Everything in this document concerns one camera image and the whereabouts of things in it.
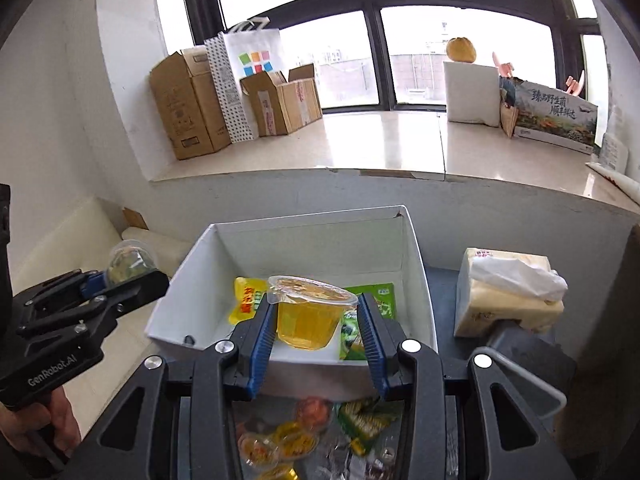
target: pumpkin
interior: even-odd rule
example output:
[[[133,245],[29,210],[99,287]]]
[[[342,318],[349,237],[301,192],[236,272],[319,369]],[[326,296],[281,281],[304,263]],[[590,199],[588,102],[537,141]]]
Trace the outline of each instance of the pumpkin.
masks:
[[[453,38],[447,43],[447,56],[452,61],[473,63],[476,60],[476,49],[467,38]]]

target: yellow snack packet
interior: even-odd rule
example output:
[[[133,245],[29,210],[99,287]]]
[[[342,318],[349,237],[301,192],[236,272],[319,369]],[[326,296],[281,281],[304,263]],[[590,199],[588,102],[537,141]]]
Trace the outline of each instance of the yellow snack packet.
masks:
[[[267,292],[269,284],[258,278],[242,278],[234,280],[234,293],[238,304],[229,314],[229,323],[236,325],[245,319],[251,319],[260,305],[262,295]]]

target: cardboard flap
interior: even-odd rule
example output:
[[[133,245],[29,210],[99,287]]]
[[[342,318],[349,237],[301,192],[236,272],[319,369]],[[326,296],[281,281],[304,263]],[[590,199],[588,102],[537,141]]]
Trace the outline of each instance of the cardboard flap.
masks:
[[[163,86],[168,79],[174,77],[184,78],[188,75],[189,71],[184,64],[182,55],[179,52],[175,52],[169,57],[165,57],[153,68],[149,75],[149,81],[153,89],[155,86]]]
[[[297,81],[298,79],[313,79],[316,77],[314,64],[309,63],[303,66],[297,66],[289,70],[289,81]]]
[[[240,80],[240,86],[244,95],[251,95],[258,90],[274,88],[281,83],[281,79],[284,79],[281,72],[258,72],[257,74],[243,77]]]
[[[210,72],[209,59],[207,58],[207,48],[203,45],[185,48],[182,51],[184,62],[187,64],[192,76],[206,74]]]

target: yellow jelly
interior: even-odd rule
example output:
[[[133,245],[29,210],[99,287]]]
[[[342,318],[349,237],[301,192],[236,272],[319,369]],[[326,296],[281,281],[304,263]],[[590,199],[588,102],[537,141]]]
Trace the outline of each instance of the yellow jelly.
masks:
[[[306,350],[328,345],[345,308],[358,298],[328,283],[293,276],[269,278],[269,302],[278,303],[278,337]]]

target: green snack packet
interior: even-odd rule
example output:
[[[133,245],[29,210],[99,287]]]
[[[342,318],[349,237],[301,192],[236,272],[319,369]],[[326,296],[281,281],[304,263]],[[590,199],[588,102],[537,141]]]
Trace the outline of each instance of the green snack packet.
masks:
[[[337,420],[358,456],[366,456],[385,428],[398,418],[401,406],[380,398],[353,400],[337,404]]]
[[[396,318],[396,295],[393,283],[379,285],[346,286],[346,290],[356,296],[370,292],[376,299],[380,314],[387,319]],[[358,328],[358,316],[355,308],[345,310],[342,314],[342,328],[340,330],[340,359],[347,361],[365,361],[364,346]]]

